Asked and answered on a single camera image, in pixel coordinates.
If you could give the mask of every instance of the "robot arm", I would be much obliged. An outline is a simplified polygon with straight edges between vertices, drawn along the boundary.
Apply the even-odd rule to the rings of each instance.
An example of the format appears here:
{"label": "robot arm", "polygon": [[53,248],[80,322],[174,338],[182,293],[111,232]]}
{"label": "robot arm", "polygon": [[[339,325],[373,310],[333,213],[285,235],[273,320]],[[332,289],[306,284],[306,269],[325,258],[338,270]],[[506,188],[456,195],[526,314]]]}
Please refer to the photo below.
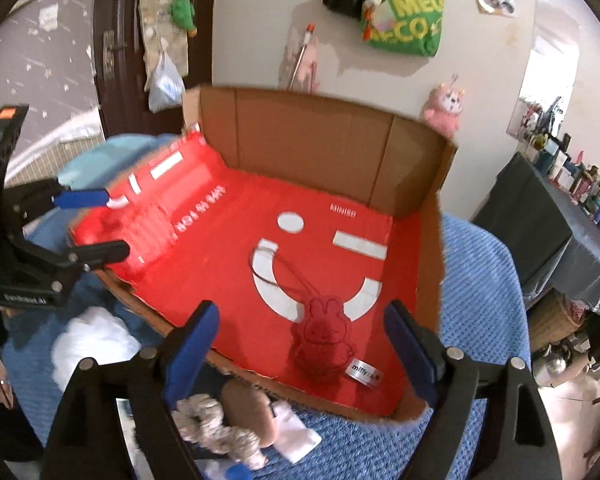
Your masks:
{"label": "robot arm", "polygon": [[[22,228],[55,207],[104,206],[104,189],[71,191],[56,179],[4,189],[11,153],[27,114],[26,105],[0,108],[0,306],[61,306],[82,273],[124,260],[126,242],[70,248],[57,254],[25,239]],[[0,346],[7,338],[0,314]]]}
{"label": "robot arm", "polygon": [[[219,320],[218,308],[203,301],[158,348],[126,363],[80,361],[49,434],[41,480],[134,477],[116,398],[129,399],[138,444],[156,480],[202,479],[170,411],[190,395]],[[488,407],[470,480],[561,479],[551,426],[522,359],[474,362],[461,349],[445,348],[399,301],[385,309],[384,325],[414,390],[434,409],[399,480],[448,477],[475,399],[487,399]]]}

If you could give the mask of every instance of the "pink plush toy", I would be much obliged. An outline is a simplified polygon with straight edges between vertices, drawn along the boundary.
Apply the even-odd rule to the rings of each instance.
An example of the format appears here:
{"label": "pink plush toy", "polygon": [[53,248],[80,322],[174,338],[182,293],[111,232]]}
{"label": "pink plush toy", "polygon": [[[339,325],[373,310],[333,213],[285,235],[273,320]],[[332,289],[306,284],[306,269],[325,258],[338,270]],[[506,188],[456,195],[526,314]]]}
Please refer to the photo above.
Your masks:
{"label": "pink plush toy", "polygon": [[460,128],[458,116],[462,112],[464,91],[456,91],[444,83],[436,88],[425,106],[424,120],[447,139],[453,139]]}

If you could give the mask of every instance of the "green plush toy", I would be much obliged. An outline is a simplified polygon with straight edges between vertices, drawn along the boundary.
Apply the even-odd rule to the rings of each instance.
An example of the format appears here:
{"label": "green plush toy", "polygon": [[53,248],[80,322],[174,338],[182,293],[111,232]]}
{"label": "green plush toy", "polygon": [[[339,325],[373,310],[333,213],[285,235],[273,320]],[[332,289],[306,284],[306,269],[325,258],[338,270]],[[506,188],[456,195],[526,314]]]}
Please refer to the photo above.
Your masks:
{"label": "green plush toy", "polygon": [[169,7],[171,19],[178,27],[187,31],[190,38],[194,38],[198,33],[198,28],[194,23],[196,11],[193,8],[191,0],[173,0]]}

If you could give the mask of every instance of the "orange tip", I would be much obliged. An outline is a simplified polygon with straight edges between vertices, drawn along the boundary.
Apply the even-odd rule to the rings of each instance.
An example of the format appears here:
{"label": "orange tip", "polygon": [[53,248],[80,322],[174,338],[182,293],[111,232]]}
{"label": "orange tip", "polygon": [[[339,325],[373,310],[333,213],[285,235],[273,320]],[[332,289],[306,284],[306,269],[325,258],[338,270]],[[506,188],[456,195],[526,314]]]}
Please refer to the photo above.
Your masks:
{"label": "orange tip", "polygon": [[0,119],[13,119],[16,114],[15,108],[3,108],[0,110]]}

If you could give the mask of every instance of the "door handle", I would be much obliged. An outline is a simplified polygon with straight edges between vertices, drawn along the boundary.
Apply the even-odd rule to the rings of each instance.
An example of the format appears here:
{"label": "door handle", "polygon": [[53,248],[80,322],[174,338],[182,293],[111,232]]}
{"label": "door handle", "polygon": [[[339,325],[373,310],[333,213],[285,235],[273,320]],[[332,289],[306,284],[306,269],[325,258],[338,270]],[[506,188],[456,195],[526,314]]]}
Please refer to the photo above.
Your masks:
{"label": "door handle", "polygon": [[126,43],[114,44],[115,35],[113,30],[105,30],[102,34],[102,70],[104,81],[108,81],[115,76],[115,58],[113,53],[126,47]]}

